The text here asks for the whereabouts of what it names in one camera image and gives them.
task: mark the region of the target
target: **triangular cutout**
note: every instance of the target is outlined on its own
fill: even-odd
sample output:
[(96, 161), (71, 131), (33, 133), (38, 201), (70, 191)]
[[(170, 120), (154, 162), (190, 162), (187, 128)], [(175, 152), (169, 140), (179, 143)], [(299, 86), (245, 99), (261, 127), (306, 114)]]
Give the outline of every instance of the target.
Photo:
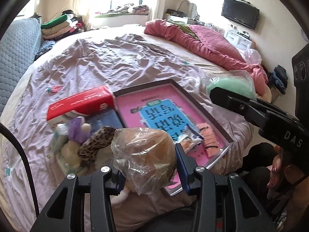
[(46, 215), (49, 218), (63, 219), (64, 216), (64, 207), (66, 196), (68, 194), (68, 188), (62, 189), (60, 194), (54, 200), (54, 203), (49, 207)]
[(251, 200), (247, 192), (243, 188), (238, 189), (241, 207), (243, 210), (243, 216), (245, 219), (257, 217), (260, 215), (259, 210), (255, 206), (254, 202)]

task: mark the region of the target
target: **leopard print plush toy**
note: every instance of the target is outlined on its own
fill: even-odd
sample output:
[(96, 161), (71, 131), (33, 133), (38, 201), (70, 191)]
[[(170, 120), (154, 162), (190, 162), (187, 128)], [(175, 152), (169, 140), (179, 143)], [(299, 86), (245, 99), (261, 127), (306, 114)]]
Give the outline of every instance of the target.
[(78, 150), (79, 157), (86, 163), (90, 164), (95, 161), (99, 149), (109, 146), (114, 137), (115, 128), (104, 126), (95, 132)]

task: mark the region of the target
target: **quilted mattress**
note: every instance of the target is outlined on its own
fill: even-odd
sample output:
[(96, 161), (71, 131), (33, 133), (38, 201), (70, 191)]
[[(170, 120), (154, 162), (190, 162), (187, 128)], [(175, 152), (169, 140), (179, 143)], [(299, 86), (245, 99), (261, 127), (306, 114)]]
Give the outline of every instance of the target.
[(41, 20), (13, 21), (0, 41), (0, 115), (41, 46)]

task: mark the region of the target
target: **green label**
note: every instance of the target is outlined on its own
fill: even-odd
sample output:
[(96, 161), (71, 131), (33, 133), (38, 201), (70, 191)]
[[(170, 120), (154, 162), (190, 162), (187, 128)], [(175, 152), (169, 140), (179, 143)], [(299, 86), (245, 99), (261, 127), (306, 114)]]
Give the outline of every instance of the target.
[(156, 104), (161, 104), (161, 100), (156, 99), (156, 100), (150, 101), (150, 102), (147, 103), (147, 106), (151, 107), (151, 106), (154, 106)]

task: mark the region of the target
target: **tv screen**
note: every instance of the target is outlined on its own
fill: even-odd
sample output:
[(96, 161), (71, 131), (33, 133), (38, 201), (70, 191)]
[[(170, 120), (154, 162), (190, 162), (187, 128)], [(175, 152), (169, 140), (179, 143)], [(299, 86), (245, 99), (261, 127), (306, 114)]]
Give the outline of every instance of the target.
[(255, 30), (260, 17), (260, 10), (245, 2), (224, 0), (221, 15)]

